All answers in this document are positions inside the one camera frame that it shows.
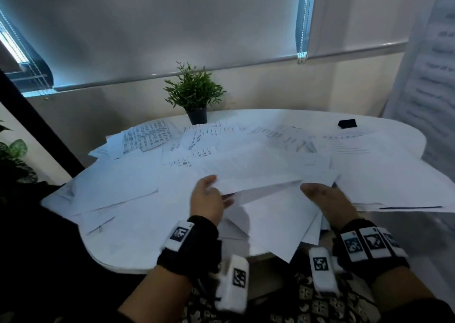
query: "patterned pants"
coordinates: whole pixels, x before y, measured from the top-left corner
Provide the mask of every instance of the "patterned pants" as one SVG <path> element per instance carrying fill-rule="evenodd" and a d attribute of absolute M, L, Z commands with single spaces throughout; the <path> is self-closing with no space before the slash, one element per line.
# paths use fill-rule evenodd
<path fill-rule="evenodd" d="M 262 303 L 248 303 L 245 315 L 217 311 L 213 304 L 193 289 L 185 306 L 181 323 L 225 323 L 225 322 L 276 322 L 276 323 L 338 323 L 369 322 L 360 307 L 359 296 L 349 284 L 338 280 L 340 297 L 321 297 L 316 293 L 311 276 L 309 257 L 297 252 L 288 265 L 285 286 Z"/>

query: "wrist strap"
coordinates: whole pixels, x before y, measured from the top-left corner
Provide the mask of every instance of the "wrist strap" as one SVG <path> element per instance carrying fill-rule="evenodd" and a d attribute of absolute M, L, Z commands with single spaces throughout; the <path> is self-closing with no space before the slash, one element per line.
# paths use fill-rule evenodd
<path fill-rule="evenodd" d="M 342 268 L 365 280 L 368 286 L 390 269 L 409 268 L 407 254 L 393 236 L 365 219 L 353 220 L 336 233 L 333 255 Z"/>
<path fill-rule="evenodd" d="M 217 273 L 221 262 L 218 228 L 207 218 L 192 216 L 171 230 L 156 264 L 185 275 L 192 283 L 208 273 Z"/>

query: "small black box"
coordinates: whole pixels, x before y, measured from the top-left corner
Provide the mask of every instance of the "small black box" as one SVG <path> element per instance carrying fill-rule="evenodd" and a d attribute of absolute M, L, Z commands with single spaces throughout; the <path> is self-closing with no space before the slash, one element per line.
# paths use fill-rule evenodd
<path fill-rule="evenodd" d="M 338 122 L 338 126 L 341 129 L 346 129 L 346 128 L 355 128 L 357 126 L 357 124 L 355 123 L 355 120 L 352 119 L 352 120 L 340 121 L 340 122 Z"/>

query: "black pole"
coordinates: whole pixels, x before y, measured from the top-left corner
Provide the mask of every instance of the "black pole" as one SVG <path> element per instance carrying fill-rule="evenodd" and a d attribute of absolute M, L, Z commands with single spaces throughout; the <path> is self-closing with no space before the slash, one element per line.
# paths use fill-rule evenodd
<path fill-rule="evenodd" d="M 82 164 L 43 120 L 11 80 L 0 71 L 0 102 L 72 177 L 84 170 Z"/>

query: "person's left hand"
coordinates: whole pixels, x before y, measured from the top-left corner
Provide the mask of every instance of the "person's left hand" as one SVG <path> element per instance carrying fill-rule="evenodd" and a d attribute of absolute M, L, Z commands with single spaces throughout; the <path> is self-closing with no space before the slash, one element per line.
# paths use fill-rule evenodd
<path fill-rule="evenodd" d="M 210 186 L 217 176 L 210 175 L 200 179 L 194 187 L 190 200 L 190 216 L 199 215 L 218 226 L 223 218 L 224 209 L 234 203 L 231 195 L 221 196 L 216 188 Z"/>

